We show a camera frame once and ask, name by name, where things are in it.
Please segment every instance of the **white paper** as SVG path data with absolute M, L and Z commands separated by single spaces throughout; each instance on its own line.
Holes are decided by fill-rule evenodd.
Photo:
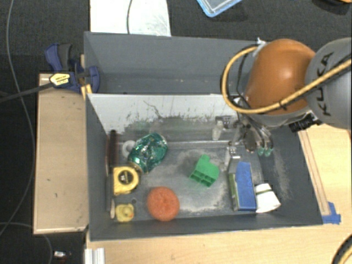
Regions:
M 90 0 L 92 32 L 127 33 L 130 0 Z M 131 34 L 170 36 L 166 0 L 133 0 L 129 29 Z

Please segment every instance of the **orange sponge ball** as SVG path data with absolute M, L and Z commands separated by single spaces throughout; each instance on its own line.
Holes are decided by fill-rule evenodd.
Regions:
M 150 191 L 147 207 L 151 216 L 159 221 L 170 221 L 178 214 L 180 202 L 173 190 L 157 187 Z

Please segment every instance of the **yellow cable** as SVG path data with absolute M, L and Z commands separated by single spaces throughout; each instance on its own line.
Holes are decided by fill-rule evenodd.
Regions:
M 240 108 L 235 106 L 233 103 L 231 103 L 231 101 L 228 98 L 227 95 L 227 78 L 229 75 L 229 71 L 230 68 L 232 67 L 232 65 L 234 64 L 234 62 L 236 62 L 240 57 L 242 57 L 243 55 L 246 55 L 254 50 L 257 49 L 257 46 L 254 47 L 250 47 L 248 49 L 242 50 L 240 52 L 238 52 L 226 65 L 223 76 L 222 76 L 222 82 L 221 82 L 221 94 L 226 102 L 226 104 L 232 108 L 233 110 L 239 112 L 239 113 L 244 113 L 244 114 L 258 114 L 258 113 L 267 113 L 267 112 L 271 112 L 275 109 L 278 108 L 282 108 L 285 105 L 288 105 L 289 103 L 291 103 L 293 100 L 295 100 L 296 98 L 298 98 L 299 96 L 301 96 L 302 94 L 312 90 L 313 88 L 315 88 L 316 86 L 318 86 L 319 84 L 323 83 L 324 81 L 326 81 L 327 79 L 329 79 L 330 77 L 334 76 L 336 73 L 341 72 L 343 69 L 347 68 L 349 65 L 351 65 L 351 59 L 347 60 L 346 62 L 342 63 L 341 65 L 337 66 L 336 68 L 328 71 L 327 73 L 325 73 L 324 75 L 322 75 L 321 77 L 319 77 L 318 79 L 316 79 L 315 81 L 307 84 L 306 86 L 304 86 L 302 89 L 298 90 L 297 92 L 289 95 L 288 97 L 284 98 L 283 100 L 281 100 L 280 102 L 271 104 L 269 106 L 266 107 L 262 107 L 262 108 Z
M 346 260 L 352 255 L 352 246 L 350 246 L 345 252 L 343 252 L 342 257 L 338 264 L 345 264 Z

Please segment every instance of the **wooden table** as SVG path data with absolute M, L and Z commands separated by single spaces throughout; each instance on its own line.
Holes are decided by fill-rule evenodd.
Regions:
M 83 230 L 88 221 L 86 173 L 84 163 L 77 161 L 84 157 L 84 113 L 79 109 L 84 106 L 83 99 L 65 90 L 52 92 L 39 95 L 35 233 Z M 62 97 L 65 104 L 60 104 Z M 63 120 L 65 128 L 73 127 L 75 139 L 71 145 L 70 133 L 62 136 L 55 133 L 63 126 Z M 305 153 L 313 161 L 311 164 L 316 163 L 327 199 L 342 215 L 340 225 L 93 243 L 87 238 L 87 248 L 105 248 L 106 264 L 331 263 L 340 244 L 352 233 L 351 139 L 347 131 L 327 125 L 314 126 L 301 137 L 305 135 Z M 68 150 L 67 156 L 58 156 L 60 150 Z M 65 167 L 60 166 L 63 162 L 60 157 L 65 157 Z M 59 200 L 55 193 L 62 194 Z

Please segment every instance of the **green lego brick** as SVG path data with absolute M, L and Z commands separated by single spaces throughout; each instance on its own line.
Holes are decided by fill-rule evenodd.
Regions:
M 202 155 L 193 172 L 189 176 L 190 179 L 210 187 L 219 177 L 219 168 L 210 163 L 210 157 L 207 155 Z

